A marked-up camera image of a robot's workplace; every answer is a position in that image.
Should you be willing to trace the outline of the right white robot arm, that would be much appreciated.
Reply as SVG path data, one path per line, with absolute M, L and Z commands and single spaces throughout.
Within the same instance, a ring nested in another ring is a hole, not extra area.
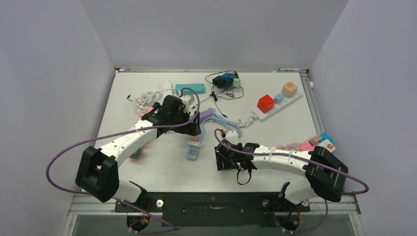
M 320 197 L 341 201 L 348 167 L 324 147 L 310 151 L 285 151 L 257 143 L 230 143 L 222 140 L 214 148 L 218 171 L 271 169 L 302 177 L 286 182 L 278 196 L 283 210 L 291 210 L 309 199 Z

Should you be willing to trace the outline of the light blue power strip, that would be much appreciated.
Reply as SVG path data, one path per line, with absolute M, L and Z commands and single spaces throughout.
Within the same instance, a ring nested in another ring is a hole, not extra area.
M 195 161 L 197 159 L 199 151 L 202 147 L 202 141 L 203 141 L 203 138 L 204 138 L 204 134 L 205 134 L 205 128 L 202 126 L 201 127 L 201 134 L 199 134 L 199 142 L 195 143 L 195 142 L 189 141 L 189 143 L 188 143 L 189 148 L 188 148 L 188 151 L 186 153 L 186 158 L 188 160 Z

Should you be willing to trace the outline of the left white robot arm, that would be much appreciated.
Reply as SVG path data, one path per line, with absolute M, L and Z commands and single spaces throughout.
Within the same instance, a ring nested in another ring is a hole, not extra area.
M 198 102 L 192 95 L 167 95 L 162 104 L 154 103 L 128 134 L 119 135 L 99 148 L 85 149 L 76 185 L 101 202 L 125 200 L 133 211 L 143 210 L 147 204 L 146 190 L 132 181 L 120 179 L 119 167 L 134 152 L 168 131 L 189 136 L 201 134 Z

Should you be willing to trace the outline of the pink charger plug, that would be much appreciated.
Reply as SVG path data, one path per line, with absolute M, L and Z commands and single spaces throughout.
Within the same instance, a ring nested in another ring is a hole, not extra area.
M 190 137 L 190 141 L 191 142 L 198 143 L 199 142 L 199 135 L 197 135 L 197 136 L 191 136 Z

